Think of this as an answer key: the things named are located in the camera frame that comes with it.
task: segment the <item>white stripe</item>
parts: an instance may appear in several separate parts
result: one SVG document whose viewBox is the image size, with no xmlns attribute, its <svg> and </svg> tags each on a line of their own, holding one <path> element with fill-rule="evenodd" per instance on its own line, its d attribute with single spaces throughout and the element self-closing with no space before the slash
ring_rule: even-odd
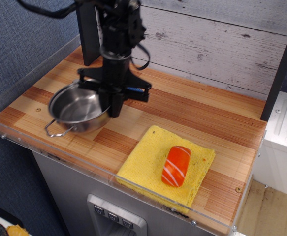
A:
<svg viewBox="0 0 287 236">
<path fill-rule="evenodd" d="M 172 173 L 164 166 L 164 170 L 168 173 L 168 175 L 172 178 L 172 180 L 175 182 L 175 184 L 178 187 L 178 183 L 176 181 L 176 179 L 174 178 L 174 176 L 172 175 Z"/>
<path fill-rule="evenodd" d="M 173 184 L 171 181 L 169 181 L 168 178 L 165 177 L 165 175 L 162 175 L 162 177 L 163 177 L 164 179 L 166 179 L 166 181 L 169 182 L 172 186 L 174 186 L 174 184 Z"/>
<path fill-rule="evenodd" d="M 169 164 L 171 164 L 180 174 L 181 174 L 181 176 L 183 177 L 183 178 L 185 178 L 185 176 L 184 176 L 184 173 L 180 170 L 180 169 L 178 169 L 178 167 L 174 164 L 174 163 L 172 163 L 170 160 L 166 160 Z"/>
<path fill-rule="evenodd" d="M 176 147 L 179 148 L 180 150 L 183 150 L 185 153 L 188 154 L 188 156 L 190 156 L 190 154 L 185 149 L 181 148 L 180 146 L 176 146 Z"/>
</svg>

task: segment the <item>wooden tabletop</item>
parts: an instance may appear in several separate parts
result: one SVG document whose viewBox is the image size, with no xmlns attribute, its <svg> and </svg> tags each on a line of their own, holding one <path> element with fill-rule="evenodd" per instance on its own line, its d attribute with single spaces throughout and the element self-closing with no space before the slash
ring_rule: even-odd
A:
<svg viewBox="0 0 287 236">
<path fill-rule="evenodd" d="M 90 67 L 101 64 L 98 59 Z M 152 84 L 148 103 L 126 101 L 120 116 L 95 132 L 50 138 L 44 129 L 52 120 L 49 100 L 79 78 L 81 67 L 78 48 L 0 113 L 0 124 L 5 125 L 0 125 L 0 133 L 83 169 L 116 174 L 151 125 L 167 129 L 215 150 L 192 209 L 232 226 L 243 195 L 236 188 L 244 190 L 266 128 L 259 119 L 265 102 L 149 68 L 131 68 Z M 54 123 L 50 131 L 64 130 Z M 214 222 L 204 224 L 224 231 Z"/>
</svg>

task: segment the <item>blue fabric wall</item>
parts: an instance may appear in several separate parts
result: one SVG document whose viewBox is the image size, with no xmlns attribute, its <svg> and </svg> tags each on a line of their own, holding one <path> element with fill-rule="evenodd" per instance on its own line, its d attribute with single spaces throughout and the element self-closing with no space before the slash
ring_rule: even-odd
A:
<svg viewBox="0 0 287 236">
<path fill-rule="evenodd" d="M 26 0 L 57 10 L 71 0 Z M 75 13 L 62 20 L 39 16 L 16 1 L 0 1 L 0 111 L 79 44 Z M 0 207 L 23 221 L 34 236 L 64 230 L 31 153 L 0 138 Z"/>
</svg>

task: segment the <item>black cable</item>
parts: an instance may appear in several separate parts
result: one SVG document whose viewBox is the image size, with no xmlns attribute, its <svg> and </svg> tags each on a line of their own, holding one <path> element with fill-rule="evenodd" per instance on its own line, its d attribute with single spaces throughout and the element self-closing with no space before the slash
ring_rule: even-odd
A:
<svg viewBox="0 0 287 236">
<path fill-rule="evenodd" d="M 131 62 L 132 62 L 132 64 L 133 64 L 133 66 L 134 66 L 135 68 L 137 68 L 138 70 L 144 70 L 145 68 L 148 67 L 148 65 L 149 65 L 149 63 L 150 63 L 150 53 L 149 53 L 149 51 L 148 51 L 145 47 L 143 47 L 140 43 L 137 45 L 137 47 L 140 48 L 140 49 L 148 56 L 148 61 L 147 61 L 147 63 L 145 63 L 142 67 L 136 67 L 135 64 L 133 63 L 132 57 L 131 57 Z"/>
<path fill-rule="evenodd" d="M 25 9 L 40 14 L 40 15 L 44 15 L 44 16 L 48 16 L 51 18 L 56 18 L 56 19 L 62 19 L 64 17 L 66 17 L 67 15 L 69 15 L 71 12 L 75 11 L 77 8 L 79 8 L 82 3 L 77 3 L 74 2 L 73 4 L 71 4 L 70 6 L 60 9 L 58 11 L 49 11 L 49 10 L 45 10 L 43 8 L 37 7 L 37 6 L 33 6 L 30 5 L 28 3 L 23 2 L 22 0 L 16 0 L 22 7 L 24 7 Z"/>
</svg>

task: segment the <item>orange object on floor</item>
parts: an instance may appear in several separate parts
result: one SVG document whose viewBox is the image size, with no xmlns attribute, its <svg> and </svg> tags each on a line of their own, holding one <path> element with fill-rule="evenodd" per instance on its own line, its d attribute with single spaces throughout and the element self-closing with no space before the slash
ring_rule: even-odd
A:
<svg viewBox="0 0 287 236">
<path fill-rule="evenodd" d="M 191 150 L 182 146 L 173 146 L 168 153 L 162 172 L 162 181 L 174 187 L 184 183 Z"/>
</svg>

